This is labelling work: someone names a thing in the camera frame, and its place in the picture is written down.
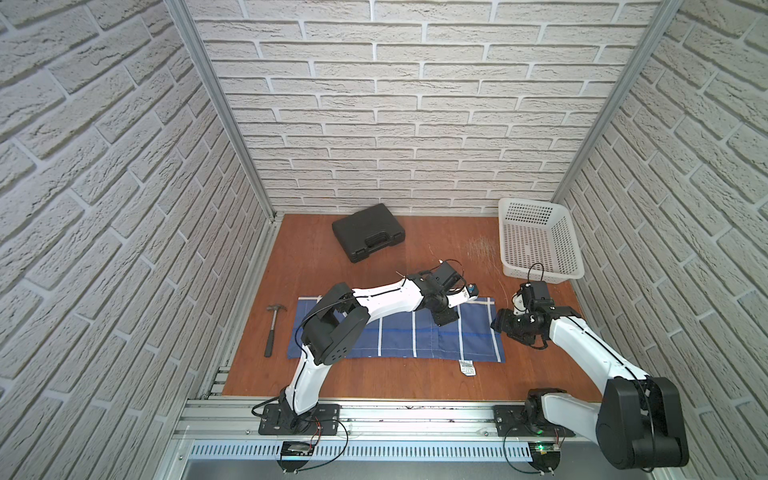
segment white plastic basket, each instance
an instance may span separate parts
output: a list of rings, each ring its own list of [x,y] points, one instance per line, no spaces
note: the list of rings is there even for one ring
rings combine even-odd
[[[531,265],[541,262],[547,283],[584,276],[571,212],[562,205],[502,198],[498,201],[498,236],[504,275],[524,279]],[[537,265],[531,269],[531,280],[540,277]]]

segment towel label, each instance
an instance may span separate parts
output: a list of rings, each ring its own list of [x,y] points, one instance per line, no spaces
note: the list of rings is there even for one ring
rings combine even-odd
[[[458,366],[462,369],[462,373],[466,376],[475,376],[475,365],[471,360],[459,360]]]

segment brown wooden surface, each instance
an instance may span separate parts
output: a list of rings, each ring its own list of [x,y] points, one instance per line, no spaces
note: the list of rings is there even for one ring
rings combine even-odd
[[[224,395],[275,396],[293,378],[297,359],[288,359],[288,344],[299,296],[323,295],[339,282],[370,288],[453,258],[464,265],[465,278],[481,296],[511,305],[520,280],[505,276],[499,256],[498,219],[477,217],[398,217],[406,241],[387,247],[359,263],[350,263],[331,231],[341,216],[286,215],[277,236]],[[550,285],[557,305],[578,309],[571,284]],[[271,303],[288,308],[277,318],[273,355],[264,358],[272,321]],[[552,345],[545,351],[523,346],[502,335],[506,363],[477,362],[477,375],[464,376],[455,360],[344,359],[331,368],[321,397],[434,400],[524,400],[528,390],[558,387],[573,396],[600,401],[601,395],[571,357]]]

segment blue towel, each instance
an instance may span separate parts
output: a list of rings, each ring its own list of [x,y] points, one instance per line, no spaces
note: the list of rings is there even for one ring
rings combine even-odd
[[[299,298],[288,358],[295,359],[301,355],[293,335],[319,299],[317,296]],[[347,358],[380,356],[504,363],[502,338],[491,329],[491,321],[496,316],[494,300],[478,298],[456,309],[459,320],[445,326],[435,325],[432,314],[426,309],[376,319],[362,331]],[[343,321],[339,313],[336,315],[339,321]]]

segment metal vent grille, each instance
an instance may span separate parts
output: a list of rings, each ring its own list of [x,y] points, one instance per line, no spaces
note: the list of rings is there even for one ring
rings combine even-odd
[[[281,440],[196,440],[190,459],[277,460]],[[323,439],[312,460],[330,460],[344,448],[344,441]],[[506,442],[510,462],[530,462],[527,442]],[[287,457],[283,460],[306,459]],[[504,462],[502,441],[397,442],[350,440],[339,460],[408,462]]]

